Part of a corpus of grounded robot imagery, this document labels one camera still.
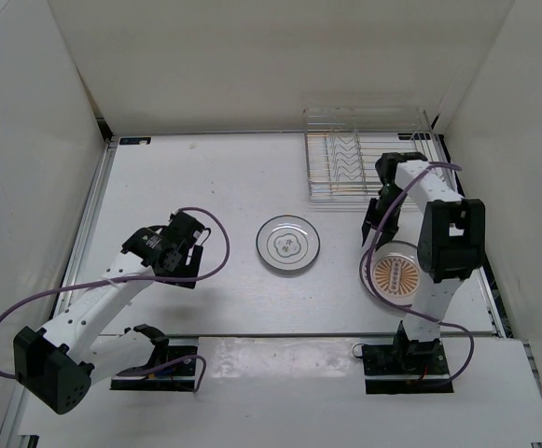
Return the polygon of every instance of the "wire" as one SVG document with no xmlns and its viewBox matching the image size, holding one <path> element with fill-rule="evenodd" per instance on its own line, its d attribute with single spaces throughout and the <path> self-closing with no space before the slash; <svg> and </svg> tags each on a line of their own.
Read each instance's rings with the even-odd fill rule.
<svg viewBox="0 0 542 448">
<path fill-rule="evenodd" d="M 173 359 L 171 361 L 164 362 L 162 364 L 159 364 L 159 366 L 152 367 L 150 369 L 146 369 L 144 371 L 136 371 L 133 369 L 127 369 L 125 371 L 121 371 L 117 374 L 117 376 L 148 376 L 150 373 L 157 373 L 158 371 L 164 371 L 165 369 L 172 367 L 176 364 L 181 364 L 184 361 L 192 360 L 192 359 L 199 359 L 202 362 L 202 371 L 200 372 L 200 376 L 198 377 L 198 381 L 196 382 L 196 385 L 194 386 L 194 389 L 188 389 L 193 392 L 198 392 L 200 389 L 200 384 L 202 382 L 202 378 L 204 378 L 204 373 L 206 372 L 206 359 L 201 355 L 185 355 L 184 357 L 178 357 L 176 359 Z"/>
<path fill-rule="evenodd" d="M 420 383 L 426 377 L 427 374 L 428 374 L 428 364 L 426 364 L 424 366 L 424 372 L 422 373 L 422 375 L 420 375 L 420 378 L 418 378 L 417 380 L 409 381 L 409 384 L 410 385 L 417 385 L 418 383 Z"/>
<path fill-rule="evenodd" d="M 194 387 L 188 387 L 188 386 L 182 385 L 180 382 L 176 381 L 174 379 L 173 375 L 169 375 L 169 379 L 175 385 L 175 387 L 177 387 L 178 389 L 185 390 L 186 392 L 197 392 L 197 390 Z"/>
<path fill-rule="evenodd" d="M 164 371 L 158 371 L 155 376 L 157 376 L 157 377 L 165 377 L 165 376 L 168 376 L 168 375 L 171 376 L 171 375 L 173 375 L 174 371 L 175 371 L 175 368 L 165 369 Z"/>
<path fill-rule="evenodd" d="M 413 180 L 411 180 L 411 182 L 399 193 L 399 195 L 396 197 L 396 199 L 393 201 L 393 203 L 391 203 L 389 208 L 387 208 L 384 216 L 381 219 L 381 222 L 379 223 L 378 227 L 376 228 L 376 231 L 374 232 L 374 235 L 372 236 L 372 241 L 370 242 L 370 247 L 368 248 L 366 253 L 362 256 L 362 261 L 363 261 L 364 257 L 368 258 L 368 261 L 366 263 L 366 271 L 367 271 L 367 276 L 368 276 L 368 285 L 370 286 L 370 289 L 372 290 L 373 295 L 379 301 L 381 301 L 385 305 L 390 306 L 391 308 L 395 308 L 396 310 L 399 310 L 399 311 L 401 311 L 403 313 L 408 313 L 410 315 L 416 315 L 416 316 L 418 316 L 418 317 L 420 317 L 422 319 L 425 319 L 425 320 L 427 320 L 429 322 L 435 322 L 435 323 L 441 325 L 442 327 L 449 327 L 451 329 L 459 329 L 469 339 L 469 352 L 467 354 L 466 361 L 461 366 L 461 368 L 456 373 L 451 375 L 447 380 L 445 380 L 445 381 L 443 381 L 441 383 L 438 383 L 436 385 L 431 385 L 433 387 L 441 387 L 443 385 L 447 385 L 447 384 L 451 383 L 454 379 L 458 378 L 467 369 L 467 366 L 469 365 L 470 361 L 472 360 L 472 357 L 474 356 L 474 348 L 475 348 L 474 335 L 467 328 L 465 328 L 465 327 L 463 327 L 463 326 L 461 326 L 459 324 L 453 324 L 451 322 L 439 321 L 438 319 L 435 319 L 431 315 L 425 315 L 425 314 L 420 313 L 418 311 L 412 310 L 411 308 L 406 307 L 404 305 L 397 305 L 395 303 L 392 303 L 391 301 L 386 299 L 378 291 L 378 289 L 375 287 L 374 283 L 372 282 L 372 275 L 371 275 L 371 269 L 370 269 L 371 257 L 372 257 L 372 255 L 374 254 L 374 252 L 376 250 L 376 245 L 378 243 L 379 237 L 381 235 L 382 229 L 384 228 L 384 225 L 385 225 L 387 219 L 391 216 L 391 214 L 396 209 L 396 207 L 399 205 L 399 203 L 403 202 L 406 195 L 413 188 L 413 186 L 416 185 L 418 182 L 420 182 L 424 178 L 424 176 L 427 175 L 430 172 L 430 170 L 434 170 L 435 168 L 447 168 L 447 169 L 451 169 L 451 170 L 454 170 L 454 171 L 461 171 L 461 169 L 462 169 L 461 166 L 455 165 L 453 163 L 445 163 L 443 161 L 430 162 L 430 164 L 421 173 L 419 173 L 417 176 L 415 176 L 413 178 Z"/>
<path fill-rule="evenodd" d="M 204 231 L 208 231 L 208 234 L 206 235 L 206 238 L 204 238 L 204 240 L 200 243 L 200 245 L 204 245 L 204 243 L 206 243 L 206 240 L 211 237 L 211 233 L 213 233 L 210 227 L 207 227 L 206 229 L 204 229 Z"/>
<path fill-rule="evenodd" d="M 223 233 L 223 237 L 225 238 L 225 247 L 226 247 L 225 257 L 223 258 L 223 261 L 221 261 L 221 264 L 219 264 L 216 268 L 214 268 L 209 273 L 205 273 L 197 277 L 157 277 L 155 275 L 127 275 L 123 277 L 108 278 L 106 280 L 97 280 L 95 282 L 82 283 L 79 285 L 70 285 L 68 287 L 55 287 L 53 289 L 48 289 L 46 291 L 37 292 L 36 294 L 33 294 L 32 296 L 27 297 L 26 299 L 23 299 L 22 301 L 19 301 L 11 305 L 0 315 L 0 325 L 9 315 L 11 315 L 14 311 L 18 310 L 25 304 L 30 303 L 31 301 L 37 301 L 38 299 L 42 299 L 43 297 L 51 296 L 53 294 L 59 294 L 66 291 L 75 291 L 78 289 L 87 289 L 87 288 L 93 288 L 93 287 L 106 287 L 106 286 L 110 286 L 111 282 L 126 283 L 126 282 L 134 282 L 138 280 L 148 280 L 148 281 L 154 281 L 154 282 L 159 282 L 159 283 L 167 283 L 167 282 L 193 283 L 193 282 L 200 282 L 201 280 L 205 280 L 209 277 L 212 277 L 213 275 L 218 273 L 221 269 L 223 269 L 225 265 L 227 264 L 227 261 L 229 260 L 230 242 L 229 242 L 229 236 L 227 234 L 227 231 L 225 230 L 225 227 L 223 227 L 223 224 L 221 224 L 221 221 L 219 221 L 215 215 L 213 215 L 208 210 L 204 210 L 203 208 L 183 207 L 183 208 L 180 208 L 178 211 L 204 213 L 206 216 L 208 216 L 210 219 L 212 219 L 215 222 L 215 224 Z M 0 376 L 2 378 L 7 378 L 10 380 L 16 379 L 16 375 L 12 373 L 7 373 L 6 371 L 2 371 L 2 370 L 0 370 Z"/>
</svg>

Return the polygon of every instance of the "plate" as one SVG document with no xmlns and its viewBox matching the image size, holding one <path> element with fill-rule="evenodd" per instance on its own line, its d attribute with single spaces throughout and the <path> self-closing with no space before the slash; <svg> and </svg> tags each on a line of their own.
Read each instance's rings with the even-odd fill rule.
<svg viewBox="0 0 542 448">
<path fill-rule="evenodd" d="M 269 219 L 260 228 L 256 247 L 269 266 L 292 273 L 316 260 L 320 252 L 320 237 L 304 218 L 281 215 Z"/>
<path fill-rule="evenodd" d="M 364 260 L 363 278 L 369 290 Z M 420 266 L 415 245 L 403 241 L 387 243 L 374 253 L 370 264 L 372 283 L 388 300 L 398 304 L 409 304 L 420 285 Z"/>
</svg>

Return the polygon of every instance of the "white wall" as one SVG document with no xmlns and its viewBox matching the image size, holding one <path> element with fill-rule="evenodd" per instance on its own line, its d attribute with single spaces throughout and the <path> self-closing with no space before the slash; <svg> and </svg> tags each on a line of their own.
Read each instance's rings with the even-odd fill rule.
<svg viewBox="0 0 542 448">
<path fill-rule="evenodd" d="M 513 328 L 542 379 L 542 0 L 518 0 L 447 133 Z"/>
<path fill-rule="evenodd" d="M 287 129 L 310 105 L 457 107 L 512 0 L 49 0 L 118 133 Z"/>
<path fill-rule="evenodd" d="M 46 0 L 0 2 L 0 313 L 58 284 L 102 149 Z M 4 370 L 12 371 L 13 335 L 47 305 L 0 331 Z M 12 388 L 0 378 L 0 426 Z"/>
</svg>

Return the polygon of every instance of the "clear glass plate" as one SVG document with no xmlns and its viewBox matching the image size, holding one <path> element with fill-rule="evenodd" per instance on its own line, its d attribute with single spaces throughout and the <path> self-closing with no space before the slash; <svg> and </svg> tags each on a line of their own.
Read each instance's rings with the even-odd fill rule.
<svg viewBox="0 0 542 448">
<path fill-rule="evenodd" d="M 320 252 L 320 237 L 301 217 L 281 215 L 268 220 L 258 231 L 256 247 L 272 268 L 293 273 L 312 264 Z"/>
</svg>

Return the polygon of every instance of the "dish rack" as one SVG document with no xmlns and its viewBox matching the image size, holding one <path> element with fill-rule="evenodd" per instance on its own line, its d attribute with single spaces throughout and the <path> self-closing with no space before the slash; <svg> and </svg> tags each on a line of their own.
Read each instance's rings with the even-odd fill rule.
<svg viewBox="0 0 542 448">
<path fill-rule="evenodd" d="M 314 107 L 304 111 L 304 118 L 308 186 L 315 203 L 368 206 L 382 187 L 374 164 L 385 152 L 417 151 L 429 161 L 445 160 L 419 109 Z M 454 186 L 449 174 L 436 172 Z"/>
</svg>

